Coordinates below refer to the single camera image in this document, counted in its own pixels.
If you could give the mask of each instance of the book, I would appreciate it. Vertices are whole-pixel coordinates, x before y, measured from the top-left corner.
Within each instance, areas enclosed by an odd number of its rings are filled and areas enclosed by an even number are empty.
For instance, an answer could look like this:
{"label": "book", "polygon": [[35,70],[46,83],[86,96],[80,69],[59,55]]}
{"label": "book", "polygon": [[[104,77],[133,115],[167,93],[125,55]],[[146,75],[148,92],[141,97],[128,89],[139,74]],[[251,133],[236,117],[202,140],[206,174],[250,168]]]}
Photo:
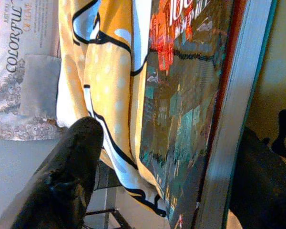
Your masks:
{"label": "book", "polygon": [[171,228],[191,228],[223,74],[232,0],[152,3],[140,161]]}
{"label": "book", "polygon": [[171,228],[225,227],[271,2],[153,1],[140,160]]}
{"label": "book", "polygon": [[229,63],[226,66],[228,80],[218,112],[195,228],[226,226],[236,154],[276,8],[276,0],[235,2],[239,7],[245,4],[245,9],[233,61],[231,66]]}

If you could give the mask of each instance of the black object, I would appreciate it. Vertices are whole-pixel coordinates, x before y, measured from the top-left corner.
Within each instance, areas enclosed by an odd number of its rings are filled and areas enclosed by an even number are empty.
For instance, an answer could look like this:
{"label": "black object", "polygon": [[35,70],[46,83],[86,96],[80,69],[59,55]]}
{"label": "black object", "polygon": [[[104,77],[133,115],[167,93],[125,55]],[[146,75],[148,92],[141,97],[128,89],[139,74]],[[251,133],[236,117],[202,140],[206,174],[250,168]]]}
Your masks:
{"label": "black object", "polygon": [[0,229],[81,229],[103,143],[91,117],[73,124],[0,218]]}
{"label": "black object", "polygon": [[278,155],[286,158],[286,109],[281,110],[278,114],[279,134],[277,139],[272,143],[271,149]]}
{"label": "black object", "polygon": [[230,209],[244,229],[286,229],[286,164],[245,128]]}
{"label": "black object", "polygon": [[[106,213],[107,220],[109,218],[109,214],[111,213],[114,216],[114,218],[116,219],[116,221],[119,223],[120,227],[114,228],[114,229],[132,229],[131,226],[127,223],[127,221],[123,218],[123,216],[119,213],[119,211],[115,210],[115,209],[87,212],[86,216],[103,214],[103,213]],[[92,228],[92,227],[89,227],[86,225],[83,225],[83,228],[85,228],[85,229],[97,229],[97,228]]]}
{"label": "black object", "polygon": [[99,160],[93,190],[122,186],[115,171]]}

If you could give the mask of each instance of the yellow polka dot fabric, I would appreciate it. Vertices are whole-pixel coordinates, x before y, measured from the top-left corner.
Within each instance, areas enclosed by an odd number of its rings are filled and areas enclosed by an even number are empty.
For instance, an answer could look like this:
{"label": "yellow polka dot fabric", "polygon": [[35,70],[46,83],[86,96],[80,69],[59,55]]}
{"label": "yellow polka dot fabric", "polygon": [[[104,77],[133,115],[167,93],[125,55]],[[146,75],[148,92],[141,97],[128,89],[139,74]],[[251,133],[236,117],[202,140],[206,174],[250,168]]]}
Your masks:
{"label": "yellow polka dot fabric", "polygon": [[100,122],[101,160],[134,199],[165,217],[155,178],[139,160],[150,8],[151,0],[59,1],[58,108],[68,107],[65,126],[88,115]]}

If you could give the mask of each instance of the paisley pattern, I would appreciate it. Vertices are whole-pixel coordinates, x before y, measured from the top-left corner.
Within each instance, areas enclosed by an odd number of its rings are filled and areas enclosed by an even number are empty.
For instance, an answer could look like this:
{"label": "paisley pattern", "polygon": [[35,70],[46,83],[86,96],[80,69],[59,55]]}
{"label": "paisley pattern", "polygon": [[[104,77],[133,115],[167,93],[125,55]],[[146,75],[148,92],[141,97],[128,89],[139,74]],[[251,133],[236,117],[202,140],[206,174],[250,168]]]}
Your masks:
{"label": "paisley pattern", "polygon": [[[0,116],[4,114],[19,116],[21,83],[23,82],[25,61],[20,59],[15,73],[2,77],[0,81]],[[6,140],[47,140],[59,138],[63,130],[55,125],[54,121],[42,118],[30,118],[26,123],[16,125],[0,121],[0,139]]]}
{"label": "paisley pattern", "polygon": [[0,139],[6,140],[48,140],[59,138],[63,129],[42,118],[33,118],[24,125],[12,126],[0,122]]}

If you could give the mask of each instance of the black metal stand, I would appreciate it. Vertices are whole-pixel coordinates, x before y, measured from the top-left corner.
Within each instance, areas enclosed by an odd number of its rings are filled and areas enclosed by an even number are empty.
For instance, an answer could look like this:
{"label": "black metal stand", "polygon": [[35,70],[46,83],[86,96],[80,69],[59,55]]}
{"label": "black metal stand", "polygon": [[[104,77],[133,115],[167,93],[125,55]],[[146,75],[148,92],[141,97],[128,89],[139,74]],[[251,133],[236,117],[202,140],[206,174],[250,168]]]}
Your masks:
{"label": "black metal stand", "polygon": [[[114,228],[114,229],[132,229],[130,225],[127,223],[127,221],[123,218],[123,216],[119,213],[118,210],[115,209],[107,209],[107,210],[102,210],[102,211],[93,211],[93,212],[87,212],[86,216],[90,215],[97,215],[97,214],[103,214],[103,213],[108,213],[106,215],[106,220],[109,220],[109,213],[111,213],[116,221],[119,223],[120,227]],[[85,229],[97,229],[97,228],[91,228],[86,225],[83,225],[83,228]]]}

